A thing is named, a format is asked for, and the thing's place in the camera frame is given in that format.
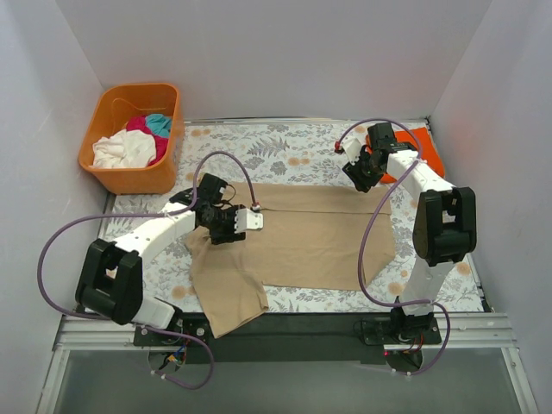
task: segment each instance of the floral tablecloth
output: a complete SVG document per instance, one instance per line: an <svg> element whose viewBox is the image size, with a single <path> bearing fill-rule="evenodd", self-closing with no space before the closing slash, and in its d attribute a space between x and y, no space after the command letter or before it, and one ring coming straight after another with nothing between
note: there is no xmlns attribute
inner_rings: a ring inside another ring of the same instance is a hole
<svg viewBox="0 0 552 414"><path fill-rule="evenodd" d="M351 185L341 171L346 159L334 154L333 143L347 123L217 123L186 127L177 184L159 195L118 196L114 212L159 211L175 192L191 186L198 162L217 149L240 159L254 182L288 185ZM409 124L410 128L424 126ZM354 134L366 134L357 127ZM204 171L228 181L244 181L241 170L228 157L207 161ZM397 255L368 287L379 300L393 301L402 292L414 266L411 242L416 202L401 187L392 195L392 226ZM113 219L101 236L107 240L129 232L144 220ZM183 240L173 243L145 270L146 293L177 305L183 311L201 311L191 285L191 256ZM362 312L388 311L370 303L361 292L266 286L272 312ZM483 311L471 268L465 260L446 278L438 301L449 311Z"/></svg>

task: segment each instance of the pink clothing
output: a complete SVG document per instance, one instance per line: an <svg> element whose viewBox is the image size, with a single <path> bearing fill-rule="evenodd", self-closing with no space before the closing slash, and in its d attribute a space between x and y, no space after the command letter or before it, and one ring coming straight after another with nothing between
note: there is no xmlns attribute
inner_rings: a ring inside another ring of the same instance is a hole
<svg viewBox="0 0 552 414"><path fill-rule="evenodd" d="M149 164L147 166L152 166L154 164L157 164L161 158L163 158L163 155L166 153L166 147L169 143L168 138L163 138L162 136L154 135L152 134L152 131L147 127L146 125L146 117L145 116L134 116L130 118L129 122L127 123L127 131L134 131L134 130L140 130L144 134L150 134L154 140L155 140L155 159L152 161L149 161Z"/></svg>

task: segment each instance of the glass panel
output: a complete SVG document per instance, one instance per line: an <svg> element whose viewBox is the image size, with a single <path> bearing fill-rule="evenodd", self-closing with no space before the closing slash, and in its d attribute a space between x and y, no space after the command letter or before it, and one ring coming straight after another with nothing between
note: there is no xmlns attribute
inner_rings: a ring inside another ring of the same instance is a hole
<svg viewBox="0 0 552 414"><path fill-rule="evenodd" d="M436 351L425 350L429 360ZM200 381L207 366L176 376ZM221 363L211 382L186 391L148 373L145 351L73 351L56 413L518 413L500 349L450 349L414 378L355 362Z"/></svg>

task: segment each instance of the tan garment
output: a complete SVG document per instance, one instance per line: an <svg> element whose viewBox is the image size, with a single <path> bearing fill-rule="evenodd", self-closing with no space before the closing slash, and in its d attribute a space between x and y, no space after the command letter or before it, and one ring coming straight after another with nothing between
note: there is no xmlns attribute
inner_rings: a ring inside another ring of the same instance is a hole
<svg viewBox="0 0 552 414"><path fill-rule="evenodd" d="M246 184L234 184L232 204L251 204ZM215 337L267 310L262 285L360 290L361 238L385 188L368 194L349 187L254 185L264 228L245 241L213 246L209 231L185 240L191 279ZM391 207L377 217L364 254L366 282L395 257Z"/></svg>

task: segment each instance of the white towel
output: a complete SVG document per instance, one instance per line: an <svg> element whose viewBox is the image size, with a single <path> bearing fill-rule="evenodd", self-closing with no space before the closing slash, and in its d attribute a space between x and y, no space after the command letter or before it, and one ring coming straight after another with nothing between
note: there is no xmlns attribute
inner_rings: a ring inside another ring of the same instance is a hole
<svg viewBox="0 0 552 414"><path fill-rule="evenodd" d="M140 130L123 129L92 145L95 168L143 168L155 160L155 139Z"/></svg>

